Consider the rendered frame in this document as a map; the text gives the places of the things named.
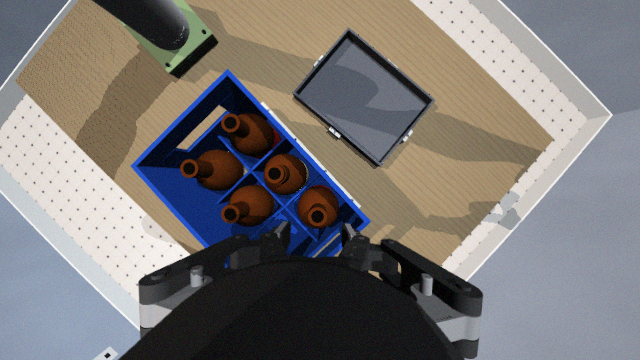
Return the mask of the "blue crate with dividers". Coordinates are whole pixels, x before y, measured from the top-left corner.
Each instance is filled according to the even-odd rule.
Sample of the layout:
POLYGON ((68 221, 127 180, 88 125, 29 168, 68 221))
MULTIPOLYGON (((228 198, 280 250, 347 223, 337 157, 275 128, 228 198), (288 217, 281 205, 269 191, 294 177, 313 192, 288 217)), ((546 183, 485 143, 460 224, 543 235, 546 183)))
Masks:
POLYGON ((359 230, 359 232, 370 223, 365 214, 236 79, 229 69, 217 78, 137 158, 131 167, 205 248, 238 233, 249 235, 249 240, 257 240, 260 234, 270 232, 274 227, 280 226, 283 221, 290 221, 290 244, 286 254, 313 257, 340 232, 340 235, 316 256, 333 257, 342 249, 342 223, 350 223, 352 228, 359 230), (219 105, 226 111, 187 150, 176 148, 219 105), (244 113, 261 116, 278 132, 282 140, 262 159, 238 152, 230 143, 228 132, 224 131, 221 126, 222 118, 229 113, 236 116, 244 113), (196 178, 184 177, 180 171, 184 160, 197 160, 203 153, 214 149, 232 152, 249 170, 230 190, 209 190, 203 187, 196 178), (290 195, 280 195, 271 191, 263 176, 267 162, 273 156, 283 153, 296 156, 305 163, 309 170, 307 184, 290 195), (225 223, 221 218, 221 211, 228 205, 231 195, 243 186, 254 184, 262 184, 282 206, 271 217, 254 227, 225 223), (330 226, 322 229, 307 226, 298 214, 297 207, 301 195, 314 185, 324 185, 331 189, 339 203, 339 213, 336 220, 330 226))

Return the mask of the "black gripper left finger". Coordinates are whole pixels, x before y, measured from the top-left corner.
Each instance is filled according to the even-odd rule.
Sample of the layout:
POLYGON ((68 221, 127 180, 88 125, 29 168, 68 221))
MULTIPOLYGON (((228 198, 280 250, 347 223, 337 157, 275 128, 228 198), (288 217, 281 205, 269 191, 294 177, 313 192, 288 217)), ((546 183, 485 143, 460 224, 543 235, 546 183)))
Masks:
POLYGON ((158 269, 139 282, 140 339, 178 304, 210 282, 253 265, 290 260, 291 222, 283 221, 259 239, 236 234, 158 269), (225 268, 230 255, 230 265, 225 268))

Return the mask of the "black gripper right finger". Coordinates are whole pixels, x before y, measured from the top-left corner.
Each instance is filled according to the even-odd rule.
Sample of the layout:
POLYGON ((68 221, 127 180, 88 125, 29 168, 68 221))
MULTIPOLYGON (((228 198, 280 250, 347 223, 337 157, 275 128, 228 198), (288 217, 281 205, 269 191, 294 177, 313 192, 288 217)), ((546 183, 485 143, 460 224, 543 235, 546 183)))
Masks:
POLYGON ((382 239, 381 245, 370 243, 370 238, 350 223, 342 223, 341 242, 343 249, 332 263, 379 272, 383 281, 423 308, 463 358, 477 357, 483 302, 480 289, 393 239, 382 239))

